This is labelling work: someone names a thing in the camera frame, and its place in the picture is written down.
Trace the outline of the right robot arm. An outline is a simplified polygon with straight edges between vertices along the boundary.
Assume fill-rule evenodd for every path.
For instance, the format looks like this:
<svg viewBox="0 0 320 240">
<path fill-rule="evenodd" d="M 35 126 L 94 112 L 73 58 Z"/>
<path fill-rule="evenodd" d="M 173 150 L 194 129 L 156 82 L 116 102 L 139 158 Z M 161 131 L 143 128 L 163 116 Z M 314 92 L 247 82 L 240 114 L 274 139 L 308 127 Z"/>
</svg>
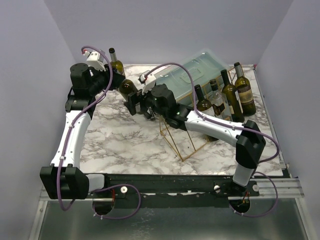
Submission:
<svg viewBox="0 0 320 240">
<path fill-rule="evenodd" d="M 248 190 L 248 182 L 256 171 L 266 141 L 258 125 L 251 120 L 245 124 L 226 121 L 176 102 L 165 84 L 143 93 L 132 92 L 124 103 L 131 115 L 151 109 L 174 129 L 202 133 L 222 140 L 236 149 L 237 167 L 230 183 L 230 191 L 241 196 Z"/>
</svg>

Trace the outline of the clear square glass bottle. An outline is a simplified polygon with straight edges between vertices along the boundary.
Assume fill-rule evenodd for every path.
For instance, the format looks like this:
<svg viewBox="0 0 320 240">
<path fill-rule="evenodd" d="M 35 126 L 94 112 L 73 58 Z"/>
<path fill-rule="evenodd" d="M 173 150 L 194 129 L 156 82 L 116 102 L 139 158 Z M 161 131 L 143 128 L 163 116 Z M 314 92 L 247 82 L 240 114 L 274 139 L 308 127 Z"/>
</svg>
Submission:
<svg viewBox="0 0 320 240">
<path fill-rule="evenodd" d="M 219 90 L 215 79 L 211 79 L 209 83 L 212 90 L 210 102 L 212 104 L 215 117 L 226 121 L 232 121 L 232 115 L 225 94 Z"/>
</svg>

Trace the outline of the green wine bottle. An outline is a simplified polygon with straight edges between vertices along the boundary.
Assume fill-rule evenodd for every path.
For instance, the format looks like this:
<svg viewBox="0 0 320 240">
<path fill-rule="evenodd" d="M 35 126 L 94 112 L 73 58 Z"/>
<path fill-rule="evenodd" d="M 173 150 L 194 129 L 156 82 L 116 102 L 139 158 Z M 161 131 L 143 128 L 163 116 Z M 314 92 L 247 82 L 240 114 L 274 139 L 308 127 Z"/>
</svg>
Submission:
<svg viewBox="0 0 320 240">
<path fill-rule="evenodd" d="M 224 93 L 227 98 L 232 120 L 234 122 L 243 123 L 245 121 L 245 117 L 243 115 L 238 90 L 233 84 L 230 83 L 228 71 L 226 69 L 221 70 L 220 73 L 224 83 L 222 93 Z"/>
<path fill-rule="evenodd" d="M 234 85 L 238 91 L 243 114 L 245 116 L 252 116 L 256 113 L 256 105 L 250 81 L 244 76 L 242 66 L 239 62 L 234 63 L 234 69 L 237 76 Z"/>
<path fill-rule="evenodd" d="M 124 70 L 124 65 L 120 60 L 118 60 L 115 49 L 111 47 L 111 48 L 109 48 L 108 52 L 109 52 L 110 58 L 111 58 L 110 63 L 112 66 L 112 70 L 117 74 L 121 74 L 123 76 L 126 76 L 125 70 Z"/>
<path fill-rule="evenodd" d="M 194 89 L 197 96 L 197 103 L 196 103 L 197 110 L 203 114 L 214 117 L 215 113 L 214 113 L 213 106 L 211 102 L 204 97 L 201 86 L 197 84 L 194 86 Z"/>
<path fill-rule="evenodd" d="M 131 107 L 130 107 L 130 104 L 129 104 L 129 94 L 131 93 L 137 93 L 138 92 L 138 89 L 136 88 L 135 84 L 129 80 L 129 79 L 125 79 L 120 87 L 118 88 L 118 92 L 122 95 L 122 97 L 124 98 L 125 102 L 124 102 L 124 106 L 129 110 L 130 114 L 132 115 L 131 113 Z"/>
</svg>

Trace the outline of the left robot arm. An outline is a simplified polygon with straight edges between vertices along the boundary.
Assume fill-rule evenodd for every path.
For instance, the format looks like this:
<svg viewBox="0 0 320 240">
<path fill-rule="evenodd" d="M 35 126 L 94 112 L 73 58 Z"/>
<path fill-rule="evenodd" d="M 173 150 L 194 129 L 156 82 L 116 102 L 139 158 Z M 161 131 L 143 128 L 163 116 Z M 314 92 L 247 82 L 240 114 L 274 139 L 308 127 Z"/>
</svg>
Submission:
<svg viewBox="0 0 320 240">
<path fill-rule="evenodd" d="M 65 126 L 60 144 L 49 166 L 41 168 L 39 176 L 50 199 L 83 200 L 94 191 L 104 198 L 111 185 L 100 174 L 85 174 L 80 170 L 80 153 L 86 131 L 93 118 L 97 95 L 114 90 L 125 79 L 107 64 L 96 70 L 86 63 L 70 67 L 71 88 L 65 102 Z"/>
</svg>

